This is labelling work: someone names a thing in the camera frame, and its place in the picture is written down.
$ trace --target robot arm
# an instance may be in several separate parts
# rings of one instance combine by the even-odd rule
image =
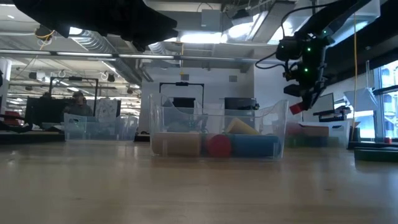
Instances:
[[[370,1],[339,0],[326,5],[295,9],[284,17],[295,11],[326,6],[314,14],[293,37],[284,36],[276,51],[276,58],[285,62],[286,80],[298,81],[298,85],[293,84],[284,88],[284,93],[302,98],[301,103],[290,107],[293,114],[310,109],[325,90],[327,83],[323,69],[326,67],[326,48],[334,42],[331,36],[352,14]],[[288,68],[289,60],[300,58],[301,61]]]

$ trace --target person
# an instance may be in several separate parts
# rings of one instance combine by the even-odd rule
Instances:
[[[79,116],[92,116],[93,110],[84,102],[85,96],[82,92],[77,91],[73,94],[74,103],[64,109],[64,113]]]

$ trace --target table surface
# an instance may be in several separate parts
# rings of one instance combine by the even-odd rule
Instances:
[[[286,149],[267,162],[153,158],[148,143],[7,147],[7,224],[398,223],[398,165],[344,149]]]

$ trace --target black frame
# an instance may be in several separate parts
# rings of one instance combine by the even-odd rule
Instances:
[[[50,96],[52,95],[52,89],[53,89],[52,88],[52,81],[54,79],[57,79],[57,80],[65,80],[65,79],[67,79],[69,81],[94,80],[95,81],[95,95],[94,95],[93,116],[95,116],[95,109],[96,109],[96,106],[97,106],[97,91],[98,91],[98,79],[97,78],[82,78],[82,77],[63,77],[63,78],[60,78],[60,77],[51,77],[50,78],[50,89],[49,89]]]
[[[159,93],[162,93],[162,85],[175,85],[175,86],[200,85],[202,87],[201,107],[203,108],[205,106],[205,84],[203,84],[203,83],[187,83],[187,82],[159,83]]]

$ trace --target wooden block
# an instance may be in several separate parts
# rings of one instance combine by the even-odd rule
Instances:
[[[162,156],[200,155],[200,133],[155,133],[152,140],[152,151]]]
[[[254,128],[250,127],[250,125],[241,121],[239,118],[234,118],[226,128],[225,132],[228,134],[260,134]]]

